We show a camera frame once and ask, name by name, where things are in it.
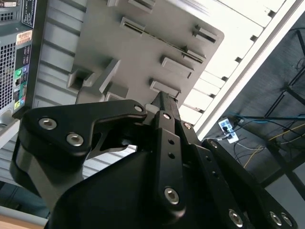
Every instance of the ventilation grille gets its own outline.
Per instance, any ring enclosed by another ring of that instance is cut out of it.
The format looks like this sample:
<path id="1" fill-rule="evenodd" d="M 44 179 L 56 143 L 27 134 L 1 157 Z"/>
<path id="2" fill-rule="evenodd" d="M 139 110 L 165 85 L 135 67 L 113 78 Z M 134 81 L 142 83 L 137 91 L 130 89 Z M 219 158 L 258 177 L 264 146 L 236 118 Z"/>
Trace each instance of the ventilation grille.
<path id="1" fill-rule="evenodd" d="M 16 12 L 0 13 L 0 22 L 16 20 Z"/>
<path id="2" fill-rule="evenodd" d="M 0 48 L 0 110 L 13 100 L 16 43 Z"/>

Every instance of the blue cable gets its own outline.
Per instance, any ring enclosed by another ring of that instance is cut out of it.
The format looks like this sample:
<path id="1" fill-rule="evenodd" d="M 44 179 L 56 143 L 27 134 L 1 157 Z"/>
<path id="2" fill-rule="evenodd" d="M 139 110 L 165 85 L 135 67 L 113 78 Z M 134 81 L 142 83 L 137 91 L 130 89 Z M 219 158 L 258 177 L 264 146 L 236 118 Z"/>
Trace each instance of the blue cable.
<path id="1" fill-rule="evenodd" d="M 236 114 L 236 113 L 232 113 L 232 112 L 229 112 L 230 114 L 232 115 L 235 115 L 237 117 L 240 117 L 240 118 L 243 118 L 243 119 L 248 119 L 254 123 L 269 123 L 268 121 L 259 121 L 259 120 L 255 120 L 255 119 L 251 119 L 251 118 L 247 118 L 247 117 L 244 117 L 240 114 Z M 297 119 L 303 119 L 305 120 L 305 116 L 286 116 L 286 117 L 283 117 L 283 118 L 297 118 Z"/>

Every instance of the electrical cable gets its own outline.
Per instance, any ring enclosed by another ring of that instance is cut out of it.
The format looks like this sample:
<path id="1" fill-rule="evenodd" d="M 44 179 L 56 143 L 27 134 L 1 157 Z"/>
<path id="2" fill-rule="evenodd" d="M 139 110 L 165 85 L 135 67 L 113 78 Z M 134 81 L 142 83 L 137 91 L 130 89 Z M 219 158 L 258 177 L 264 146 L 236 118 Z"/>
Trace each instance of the electrical cable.
<path id="1" fill-rule="evenodd" d="M 268 141 L 272 141 L 273 139 L 275 139 L 275 138 L 277 138 L 277 137 L 280 137 L 280 136 L 282 136 L 282 135 L 284 135 L 284 134 L 286 134 L 286 133 L 288 133 L 288 132 L 290 132 L 290 131 L 293 131 L 293 130 L 295 130 L 295 129 L 298 129 L 298 128 L 304 126 L 304 125 L 305 125 L 305 123 L 303 123 L 303 124 L 301 124 L 301 125 L 298 125 L 297 127 L 294 127 L 294 128 L 292 128 L 292 129 L 289 129 L 289 130 L 287 130 L 287 131 L 285 131 L 285 132 L 283 132 L 283 133 L 281 133 L 281 134 L 279 134 L 279 135 L 276 135 L 276 136 L 270 138 Z M 248 161 L 247 161 L 246 164 L 244 165 L 244 168 L 246 168 L 246 166 L 249 164 L 249 162 L 251 161 L 251 159 L 253 158 L 253 156 L 258 152 L 258 150 L 259 150 L 259 149 L 257 149 L 254 153 L 251 154 L 251 156 L 249 157 Z"/>
<path id="2" fill-rule="evenodd" d="M 261 148 L 249 148 L 249 147 L 246 147 L 246 146 L 244 146 L 244 145 L 242 145 L 242 144 L 240 144 L 240 143 L 237 143 L 237 144 L 238 144 L 239 146 L 245 148 L 245 149 L 248 149 L 248 150 L 257 150 L 257 149 L 261 149 Z"/>
<path id="3" fill-rule="evenodd" d="M 234 152 L 235 158 L 237 158 L 237 153 L 236 153 L 236 151 L 235 151 L 235 148 L 236 148 L 237 143 L 239 143 L 240 141 L 243 141 L 243 140 L 245 140 L 245 139 L 246 139 L 246 137 L 244 137 L 244 138 L 242 138 L 242 139 L 240 139 L 240 140 L 238 140 L 237 142 L 234 143 L 233 152 Z"/>
<path id="4" fill-rule="evenodd" d="M 296 135 L 299 135 L 299 137 L 303 137 L 303 138 L 305 138 L 305 137 L 304 137 L 304 136 L 302 136 L 300 133 L 298 133 L 298 132 L 294 131 L 293 129 L 290 129 L 290 128 L 288 128 L 288 127 L 286 127 L 286 126 L 282 125 L 282 124 L 279 124 L 279 123 L 276 123 L 276 122 L 273 122 L 273 121 L 268 121 L 268 122 L 269 122 L 269 123 L 276 124 L 276 125 L 279 125 L 279 126 L 281 126 L 281 127 L 285 128 L 286 130 L 289 130 L 290 132 L 295 133 Z"/>
<path id="5" fill-rule="evenodd" d="M 229 112 L 229 113 L 232 114 L 232 115 L 234 115 L 234 116 L 243 118 L 243 119 L 251 120 L 251 121 L 254 122 L 254 123 L 268 123 L 268 122 L 271 121 L 271 120 L 266 120 L 266 119 L 255 120 L 255 119 L 247 118 L 247 117 L 242 116 L 242 115 L 237 114 L 237 113 L 233 113 L 233 112 Z M 281 118 L 295 118 L 295 119 L 305 120 L 305 116 L 285 116 L 285 117 L 281 117 Z"/>
<path id="6" fill-rule="evenodd" d="M 280 144 L 281 144 L 281 145 L 285 145 L 285 144 L 288 144 L 288 143 L 292 143 L 292 142 L 294 142 L 295 140 L 300 139 L 300 138 L 303 137 L 303 136 L 305 136 L 305 134 L 303 134 L 303 135 L 301 135 L 301 136 L 299 136 L 299 137 L 296 137 L 295 139 L 292 139 L 292 140 L 290 140 L 290 141 L 281 142 Z"/>
<path id="7" fill-rule="evenodd" d="M 205 139 L 212 139 L 212 140 L 215 140 L 215 141 L 222 141 L 222 140 L 225 140 L 228 138 L 228 136 L 232 133 L 235 133 L 236 131 L 240 130 L 240 129 L 243 129 L 246 125 L 248 125 L 249 123 L 251 123 L 252 121 L 249 121 L 247 123 L 245 123 L 243 126 L 237 128 L 236 130 L 233 130 L 232 132 L 228 132 L 226 135 L 222 136 L 222 137 L 205 137 L 204 139 L 202 139 L 202 141 L 204 141 Z"/>
<path id="8" fill-rule="evenodd" d="M 241 155 L 241 156 L 238 157 L 238 159 L 240 159 L 240 158 L 242 158 L 242 157 L 244 157 L 244 156 L 250 156 L 250 155 L 252 155 L 252 154 Z"/>

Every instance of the colored audio port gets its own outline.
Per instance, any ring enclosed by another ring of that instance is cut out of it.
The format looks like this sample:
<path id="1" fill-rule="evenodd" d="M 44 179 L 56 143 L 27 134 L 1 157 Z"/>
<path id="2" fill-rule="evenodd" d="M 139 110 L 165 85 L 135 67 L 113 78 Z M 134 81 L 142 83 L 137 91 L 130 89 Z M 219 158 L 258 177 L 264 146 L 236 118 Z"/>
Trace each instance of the colored audio port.
<path id="1" fill-rule="evenodd" d="M 21 74 L 22 74 L 22 70 L 21 69 L 17 70 L 17 76 L 21 76 Z"/>

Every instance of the white ceiling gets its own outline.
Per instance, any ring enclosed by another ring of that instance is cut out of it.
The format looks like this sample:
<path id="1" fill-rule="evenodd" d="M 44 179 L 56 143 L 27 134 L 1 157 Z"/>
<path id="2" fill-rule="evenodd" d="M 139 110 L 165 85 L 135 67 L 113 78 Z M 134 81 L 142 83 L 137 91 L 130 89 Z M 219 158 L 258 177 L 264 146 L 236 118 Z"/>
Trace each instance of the white ceiling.
<path id="1" fill-rule="evenodd" d="M 224 33 L 180 108 L 182 119 L 202 139 L 305 8 L 302 0 L 182 0 L 180 7 Z"/>

